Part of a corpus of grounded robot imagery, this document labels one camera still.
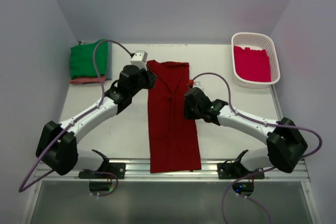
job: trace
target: gray partition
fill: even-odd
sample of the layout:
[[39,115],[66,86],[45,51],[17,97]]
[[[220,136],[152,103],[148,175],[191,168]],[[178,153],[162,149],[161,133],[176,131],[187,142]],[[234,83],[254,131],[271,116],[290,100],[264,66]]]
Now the gray partition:
[[[224,223],[220,211],[228,182],[120,182],[110,196],[89,196],[88,182],[44,181],[31,224],[101,223]],[[256,183],[253,198],[262,203],[274,224],[312,223],[301,182]],[[230,223],[268,224],[254,202],[226,198]]]

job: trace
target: green cloth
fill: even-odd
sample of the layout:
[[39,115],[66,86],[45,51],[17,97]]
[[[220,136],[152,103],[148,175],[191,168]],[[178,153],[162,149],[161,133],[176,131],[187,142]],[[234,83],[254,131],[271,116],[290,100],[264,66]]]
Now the green cloth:
[[[70,75],[72,80],[78,77],[97,77],[95,67],[93,66],[93,50],[102,40],[100,39],[93,44],[79,45],[71,48]],[[104,76],[108,64],[107,43],[99,46],[96,53],[96,63],[100,76]]]

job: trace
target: white laundry basket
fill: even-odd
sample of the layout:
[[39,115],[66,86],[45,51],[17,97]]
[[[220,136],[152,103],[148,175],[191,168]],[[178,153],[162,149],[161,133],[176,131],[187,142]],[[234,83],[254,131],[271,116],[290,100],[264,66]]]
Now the white laundry basket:
[[[269,57],[269,63],[271,66],[271,82],[248,81],[241,78],[236,72],[234,46],[238,46],[243,49],[245,47],[249,47],[254,50],[265,49]],[[279,81],[280,69],[277,53],[275,51],[273,40],[270,37],[256,33],[237,33],[234,36],[232,36],[231,47],[232,47],[232,62],[233,62],[235,81],[239,86],[261,89],[261,88],[267,88],[268,86],[275,84]]]

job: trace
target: white tabletop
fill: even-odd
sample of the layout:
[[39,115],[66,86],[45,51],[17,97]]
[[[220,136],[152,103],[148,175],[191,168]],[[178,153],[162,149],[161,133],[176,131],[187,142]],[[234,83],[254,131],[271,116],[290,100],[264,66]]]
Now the white tabletop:
[[[216,72],[230,83],[233,105],[240,110],[269,119],[277,119],[270,88],[248,89],[234,83],[231,45],[142,45],[125,44],[132,52],[145,50],[148,60],[190,63],[190,77],[202,72]],[[117,79],[129,56],[117,45],[112,46],[112,77]],[[215,76],[198,79],[211,99],[227,101],[223,81]],[[105,83],[105,88],[112,81]],[[83,111],[101,95],[99,84],[70,85],[61,121]],[[106,120],[79,143],[84,150],[97,149],[109,158],[149,158],[148,91],[140,91],[132,104],[119,115]],[[196,121],[201,158],[235,158],[242,150],[254,150],[263,143],[237,130]]]

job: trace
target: red cloth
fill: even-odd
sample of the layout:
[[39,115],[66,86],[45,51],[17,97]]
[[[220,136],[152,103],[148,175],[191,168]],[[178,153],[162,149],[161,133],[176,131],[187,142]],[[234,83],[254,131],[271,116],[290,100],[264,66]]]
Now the red cloth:
[[271,82],[271,67],[266,50],[251,50],[234,46],[237,74],[248,81]]
[[201,169],[196,124],[184,118],[189,63],[147,64],[158,76],[148,95],[151,173]]
[[[105,76],[100,77],[103,82],[105,82]],[[86,84],[86,83],[97,83],[99,82],[98,77],[78,77],[73,80],[70,80],[70,84]]]

